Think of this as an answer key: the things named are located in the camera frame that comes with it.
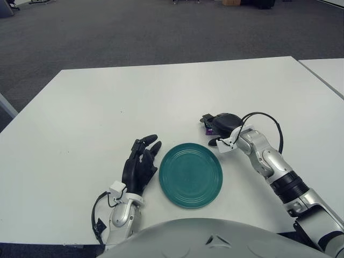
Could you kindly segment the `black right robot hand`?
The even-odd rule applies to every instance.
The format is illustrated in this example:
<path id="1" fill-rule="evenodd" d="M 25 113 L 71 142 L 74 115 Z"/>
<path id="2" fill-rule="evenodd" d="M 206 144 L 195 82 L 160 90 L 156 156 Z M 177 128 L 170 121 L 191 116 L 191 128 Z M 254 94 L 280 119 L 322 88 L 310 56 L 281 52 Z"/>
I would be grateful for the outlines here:
<path id="1" fill-rule="evenodd" d="M 220 113 L 216 116 L 205 114 L 201 117 L 200 122 L 205 126 L 206 135 L 215 135 L 208 145 L 215 147 L 216 141 L 230 137 L 234 129 L 241 125 L 241 118 L 231 113 Z"/>

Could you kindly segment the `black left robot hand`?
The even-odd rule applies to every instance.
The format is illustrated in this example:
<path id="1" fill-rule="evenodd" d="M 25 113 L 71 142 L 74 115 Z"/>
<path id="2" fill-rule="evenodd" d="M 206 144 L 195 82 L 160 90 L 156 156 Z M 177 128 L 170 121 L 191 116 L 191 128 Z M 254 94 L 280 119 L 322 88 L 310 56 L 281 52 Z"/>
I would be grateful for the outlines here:
<path id="1" fill-rule="evenodd" d="M 136 139 L 129 158 L 126 160 L 121 181 L 126 185 L 127 192 L 143 195 L 144 189 L 157 171 L 154 159 L 159 152 L 162 142 L 157 141 L 150 149 L 149 145 L 158 139 L 156 134 Z"/>

